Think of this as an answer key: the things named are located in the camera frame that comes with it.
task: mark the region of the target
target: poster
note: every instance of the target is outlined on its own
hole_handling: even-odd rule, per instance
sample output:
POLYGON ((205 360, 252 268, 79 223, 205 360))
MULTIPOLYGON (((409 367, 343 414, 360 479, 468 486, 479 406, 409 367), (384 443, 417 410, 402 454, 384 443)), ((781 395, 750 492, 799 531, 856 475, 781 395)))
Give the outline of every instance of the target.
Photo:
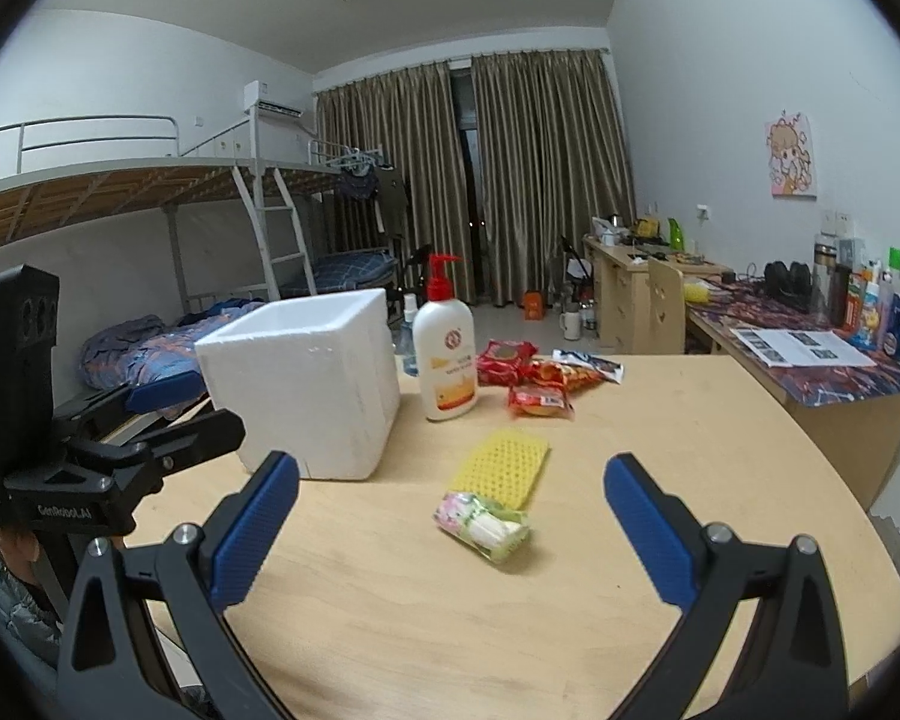
POLYGON ((733 335, 769 367, 819 367, 876 365, 832 331, 734 330, 733 335))
POLYGON ((810 124, 802 113, 780 114, 766 125, 770 193, 774 197, 817 196, 817 163, 810 124))

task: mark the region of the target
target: white foam box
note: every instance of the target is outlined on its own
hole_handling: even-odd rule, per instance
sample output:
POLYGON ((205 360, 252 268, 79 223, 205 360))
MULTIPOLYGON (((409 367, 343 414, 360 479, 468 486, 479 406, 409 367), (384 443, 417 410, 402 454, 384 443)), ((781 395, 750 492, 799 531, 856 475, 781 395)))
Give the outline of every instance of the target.
POLYGON ((384 290, 268 303, 197 342, 218 409, 244 420, 238 454, 255 470, 271 450, 309 479, 365 479, 400 405, 384 290))

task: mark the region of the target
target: headphones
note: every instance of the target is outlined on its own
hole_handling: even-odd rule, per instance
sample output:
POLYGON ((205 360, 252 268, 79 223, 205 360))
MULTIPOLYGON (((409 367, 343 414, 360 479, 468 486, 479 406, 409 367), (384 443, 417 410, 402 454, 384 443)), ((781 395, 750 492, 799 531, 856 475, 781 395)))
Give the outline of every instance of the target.
POLYGON ((780 260, 768 263, 763 279, 771 298, 810 299, 810 269, 804 263, 792 262, 789 269, 780 260))

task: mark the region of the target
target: yellow sponge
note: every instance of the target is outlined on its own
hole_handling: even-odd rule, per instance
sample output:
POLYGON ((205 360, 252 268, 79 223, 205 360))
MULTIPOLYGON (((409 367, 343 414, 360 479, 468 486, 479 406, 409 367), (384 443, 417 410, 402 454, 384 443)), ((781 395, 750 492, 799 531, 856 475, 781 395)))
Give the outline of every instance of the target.
POLYGON ((683 284, 683 299, 688 303, 710 303, 710 290, 706 284, 686 281, 683 284))
POLYGON ((546 440, 517 430, 500 430, 473 450, 450 483, 452 493, 477 493, 505 509, 523 509, 543 459, 546 440))

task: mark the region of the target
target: person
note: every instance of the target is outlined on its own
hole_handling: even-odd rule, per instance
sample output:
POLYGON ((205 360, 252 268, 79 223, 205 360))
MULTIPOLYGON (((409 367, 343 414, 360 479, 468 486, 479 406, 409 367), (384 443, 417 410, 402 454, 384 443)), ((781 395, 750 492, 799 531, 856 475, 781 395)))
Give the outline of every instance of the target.
POLYGON ((23 525, 0 526, 0 628, 56 669, 60 619, 34 575, 36 535, 23 525))

